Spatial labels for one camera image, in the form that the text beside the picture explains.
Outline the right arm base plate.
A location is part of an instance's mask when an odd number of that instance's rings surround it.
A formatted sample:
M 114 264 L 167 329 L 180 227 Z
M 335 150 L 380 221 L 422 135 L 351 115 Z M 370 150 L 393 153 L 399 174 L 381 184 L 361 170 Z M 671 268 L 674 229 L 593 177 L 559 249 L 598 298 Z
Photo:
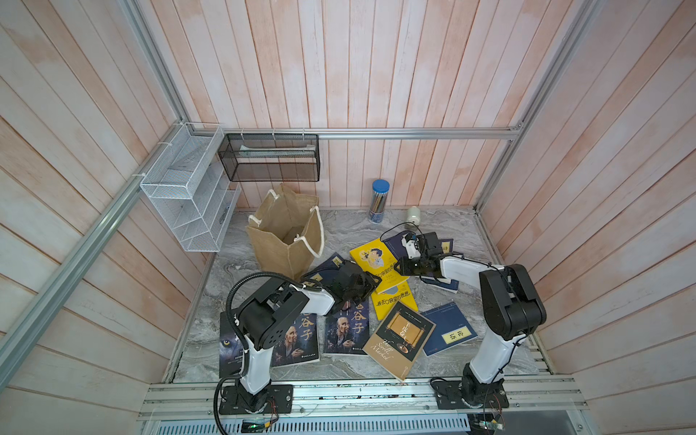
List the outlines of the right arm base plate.
M 501 410 L 509 408 L 509 397 L 504 389 L 504 382 L 505 379 L 500 379 L 492 384 L 481 384 L 475 378 L 465 376 L 456 381 L 434 377 L 429 384 L 440 410 Z

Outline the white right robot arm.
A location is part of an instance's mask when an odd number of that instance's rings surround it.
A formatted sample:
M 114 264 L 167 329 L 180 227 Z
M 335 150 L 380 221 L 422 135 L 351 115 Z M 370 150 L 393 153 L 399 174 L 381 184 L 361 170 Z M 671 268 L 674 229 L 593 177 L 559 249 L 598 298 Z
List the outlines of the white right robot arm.
M 487 332 L 462 372 L 460 395 L 473 408 L 503 391 L 504 370 L 518 346 L 547 321 L 547 310 L 525 266 L 494 265 L 446 253 L 434 232 L 407 231 L 395 270 L 405 277 L 451 279 L 480 290 Z

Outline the yellow cartoon book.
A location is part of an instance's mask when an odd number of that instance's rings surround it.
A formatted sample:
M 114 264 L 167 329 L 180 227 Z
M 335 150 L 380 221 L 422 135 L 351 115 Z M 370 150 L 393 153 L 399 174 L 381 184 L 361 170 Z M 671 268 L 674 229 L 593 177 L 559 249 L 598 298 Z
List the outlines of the yellow cartoon book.
M 382 279 L 375 293 L 385 291 L 402 284 L 408 277 L 400 275 L 394 268 L 397 259 L 380 239 L 375 239 L 350 251 L 351 258 L 364 270 Z
M 372 293 L 371 299 L 377 319 L 382 321 L 390 313 L 397 303 L 403 303 L 414 312 L 418 312 L 419 308 L 411 291 L 411 287 L 407 280 L 384 290 L 382 293 Z

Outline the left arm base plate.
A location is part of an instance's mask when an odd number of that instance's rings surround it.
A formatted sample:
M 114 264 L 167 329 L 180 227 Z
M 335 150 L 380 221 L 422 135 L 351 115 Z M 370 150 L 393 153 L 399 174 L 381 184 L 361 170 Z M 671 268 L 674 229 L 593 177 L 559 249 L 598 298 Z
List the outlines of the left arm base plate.
M 294 386 L 270 384 L 251 394 L 241 384 L 224 386 L 221 393 L 221 415 L 287 414 L 292 411 Z

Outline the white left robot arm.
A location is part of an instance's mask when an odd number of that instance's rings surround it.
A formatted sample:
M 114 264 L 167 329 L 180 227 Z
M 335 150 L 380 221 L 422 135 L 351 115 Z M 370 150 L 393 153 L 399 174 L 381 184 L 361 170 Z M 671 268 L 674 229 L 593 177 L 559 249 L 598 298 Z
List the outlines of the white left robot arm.
M 257 396 L 270 385 L 272 351 L 299 315 L 333 314 L 347 302 L 357 305 L 380 284 L 378 275 L 352 261 L 316 268 L 298 279 L 261 271 L 237 281 L 225 313 L 242 346 L 237 378 L 243 391 Z

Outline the tan canvas bag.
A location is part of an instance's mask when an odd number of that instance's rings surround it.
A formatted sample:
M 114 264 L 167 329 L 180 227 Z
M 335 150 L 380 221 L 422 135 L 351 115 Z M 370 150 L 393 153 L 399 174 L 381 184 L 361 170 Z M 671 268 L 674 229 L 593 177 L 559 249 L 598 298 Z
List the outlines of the tan canvas bag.
M 261 270 L 297 280 L 324 253 L 326 232 L 319 198 L 285 185 L 270 190 L 248 218 L 246 233 Z

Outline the brown black cover book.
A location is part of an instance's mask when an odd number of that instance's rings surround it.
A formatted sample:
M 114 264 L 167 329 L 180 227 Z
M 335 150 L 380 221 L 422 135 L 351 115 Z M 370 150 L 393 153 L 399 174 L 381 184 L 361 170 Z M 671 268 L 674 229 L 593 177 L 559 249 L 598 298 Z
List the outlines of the brown black cover book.
M 364 351 L 399 381 L 405 381 L 436 324 L 402 302 L 396 303 L 368 339 Z

